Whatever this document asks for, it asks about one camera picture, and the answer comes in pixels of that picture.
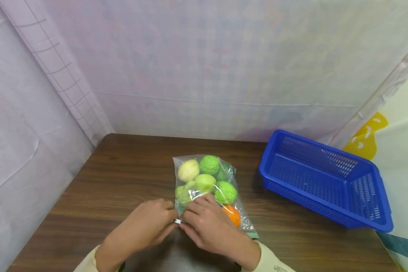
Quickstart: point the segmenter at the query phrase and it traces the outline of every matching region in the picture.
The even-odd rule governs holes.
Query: blue plastic basket
[[[260,164],[264,187],[351,229],[393,229],[382,178],[372,162],[277,130]]]

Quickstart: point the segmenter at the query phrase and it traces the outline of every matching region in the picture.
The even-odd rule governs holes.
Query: beige sleeve
[[[261,257],[257,268],[252,272],[295,272],[295,270],[280,261],[267,246],[259,242],[257,243],[261,249]]]
[[[98,249],[97,246],[83,259],[83,261],[74,269],[74,272],[98,272],[95,262],[95,252]]]

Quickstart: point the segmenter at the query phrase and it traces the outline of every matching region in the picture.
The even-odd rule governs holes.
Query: clear plastic bag
[[[233,223],[251,238],[258,238],[238,194],[236,168],[212,155],[173,158],[175,165],[175,209],[183,213],[195,198],[212,194]]]

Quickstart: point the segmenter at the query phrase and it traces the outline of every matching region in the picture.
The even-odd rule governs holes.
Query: orange
[[[240,226],[241,218],[240,213],[236,210],[235,207],[226,205],[222,207],[222,211],[224,211],[230,218],[230,220],[234,223],[236,227]]]

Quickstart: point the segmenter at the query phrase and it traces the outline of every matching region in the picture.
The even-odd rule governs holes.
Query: table surface
[[[10,272],[73,271],[143,201],[173,200],[172,157],[212,154],[237,168],[244,206],[262,243],[297,272],[399,270],[372,229],[346,229],[265,191],[258,172],[265,143],[107,135],[18,255]],[[128,271],[238,271],[177,230],[132,257]]]

